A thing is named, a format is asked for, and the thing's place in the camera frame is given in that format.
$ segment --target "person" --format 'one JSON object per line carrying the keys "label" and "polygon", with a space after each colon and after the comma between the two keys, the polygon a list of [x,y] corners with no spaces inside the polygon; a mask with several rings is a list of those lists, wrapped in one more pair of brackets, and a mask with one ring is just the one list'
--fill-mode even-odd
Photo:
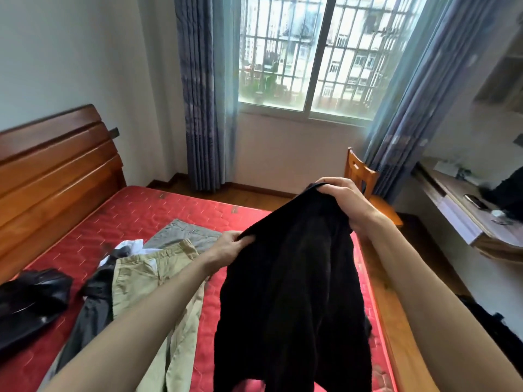
{"label": "person", "polygon": [[[395,225],[349,179],[323,177],[358,235],[370,239],[409,319],[425,363],[441,391],[520,392],[523,380],[474,316],[423,262]],[[136,389],[162,341],[206,277],[231,264],[254,241],[227,231],[169,282],[123,313],[88,344],[45,392]]]}

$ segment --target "wooden chair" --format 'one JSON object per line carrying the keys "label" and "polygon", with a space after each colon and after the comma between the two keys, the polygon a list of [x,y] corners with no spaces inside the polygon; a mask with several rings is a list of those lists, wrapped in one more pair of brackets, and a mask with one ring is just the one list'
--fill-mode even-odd
{"label": "wooden chair", "polygon": [[371,170],[365,165],[351,147],[347,151],[347,163],[345,164],[345,177],[349,178],[356,184],[356,187],[363,192],[365,198],[367,198],[371,204],[373,204],[380,212],[385,216],[389,217],[390,220],[401,228],[403,222],[401,218],[396,214],[391,205],[385,202],[385,200],[377,195],[372,195],[376,181],[378,180],[379,173],[375,170]]}

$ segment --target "white cloth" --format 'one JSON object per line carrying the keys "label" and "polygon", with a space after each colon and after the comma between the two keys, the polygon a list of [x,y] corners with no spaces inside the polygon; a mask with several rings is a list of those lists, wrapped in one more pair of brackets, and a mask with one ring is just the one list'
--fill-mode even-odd
{"label": "white cloth", "polygon": [[[148,255],[149,253],[154,253],[154,252],[157,252],[158,250],[161,250],[161,249],[144,249],[143,248],[143,239],[136,239],[136,240],[125,240],[125,241],[122,241],[120,243],[118,243],[115,247],[115,249],[120,249],[120,248],[123,248],[124,246],[130,246],[131,247],[131,253],[129,254],[129,256],[134,256],[134,255]],[[100,263],[99,263],[99,267],[101,267],[102,265],[104,265],[107,260],[109,259],[109,256],[105,257]]]}

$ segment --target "window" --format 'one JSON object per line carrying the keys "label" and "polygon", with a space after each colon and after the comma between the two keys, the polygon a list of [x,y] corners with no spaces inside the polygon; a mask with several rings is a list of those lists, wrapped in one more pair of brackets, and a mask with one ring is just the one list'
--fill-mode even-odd
{"label": "window", "polygon": [[337,72],[339,68],[339,62],[330,62],[329,72]]}
{"label": "window", "polygon": [[242,0],[240,102],[371,120],[424,2]]}

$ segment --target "blue curtain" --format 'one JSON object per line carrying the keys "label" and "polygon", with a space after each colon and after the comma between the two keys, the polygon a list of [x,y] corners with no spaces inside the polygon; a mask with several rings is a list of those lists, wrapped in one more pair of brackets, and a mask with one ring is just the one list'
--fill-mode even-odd
{"label": "blue curtain", "polygon": [[389,202],[398,194],[487,43],[502,1],[427,1],[371,130],[365,160],[380,172],[374,194]]}
{"label": "blue curtain", "polygon": [[241,0],[174,0],[192,188],[232,180]]}

